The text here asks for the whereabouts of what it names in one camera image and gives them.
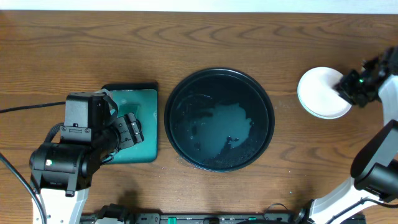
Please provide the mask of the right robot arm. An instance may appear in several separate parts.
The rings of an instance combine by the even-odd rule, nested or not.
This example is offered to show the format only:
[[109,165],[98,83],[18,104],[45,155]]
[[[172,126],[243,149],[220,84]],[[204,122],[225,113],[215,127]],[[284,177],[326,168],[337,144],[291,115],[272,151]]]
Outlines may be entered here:
[[380,101],[384,127],[359,151],[350,177],[328,195],[309,201],[296,223],[342,223],[373,205],[394,208],[397,199],[397,47],[365,60],[347,75],[317,67],[300,79],[301,105],[323,119],[343,116],[353,105]]

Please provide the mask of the white plate with stain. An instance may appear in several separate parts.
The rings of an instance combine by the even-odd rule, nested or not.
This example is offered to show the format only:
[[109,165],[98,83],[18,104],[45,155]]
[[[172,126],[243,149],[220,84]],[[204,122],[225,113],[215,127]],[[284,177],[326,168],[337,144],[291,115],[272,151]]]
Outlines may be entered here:
[[337,84],[343,75],[329,67],[315,67],[301,77],[297,86],[297,95],[321,95],[321,94],[335,94],[334,85]]

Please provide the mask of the mint plate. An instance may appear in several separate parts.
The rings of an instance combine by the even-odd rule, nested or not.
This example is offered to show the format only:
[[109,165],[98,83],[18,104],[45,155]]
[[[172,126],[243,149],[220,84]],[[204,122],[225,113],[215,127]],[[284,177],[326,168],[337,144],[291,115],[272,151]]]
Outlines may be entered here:
[[351,109],[349,103],[335,94],[299,94],[298,99],[307,112],[321,119],[337,119]]

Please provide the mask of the green yellow sponge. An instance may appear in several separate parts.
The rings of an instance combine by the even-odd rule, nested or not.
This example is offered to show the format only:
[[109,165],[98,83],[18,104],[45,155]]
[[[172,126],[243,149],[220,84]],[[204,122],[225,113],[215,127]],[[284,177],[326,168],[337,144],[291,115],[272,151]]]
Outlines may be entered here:
[[141,106],[135,103],[128,103],[126,101],[122,101],[120,105],[118,105],[118,116],[122,117],[126,114],[133,113],[135,116],[139,114]]

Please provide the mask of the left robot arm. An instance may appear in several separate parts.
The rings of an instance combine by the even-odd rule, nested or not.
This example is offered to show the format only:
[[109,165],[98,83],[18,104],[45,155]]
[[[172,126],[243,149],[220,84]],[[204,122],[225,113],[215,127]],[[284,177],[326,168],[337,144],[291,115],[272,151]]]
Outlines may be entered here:
[[64,122],[53,127],[30,157],[34,218],[79,223],[93,174],[119,151],[143,140],[135,114],[119,116],[109,93],[69,94]]

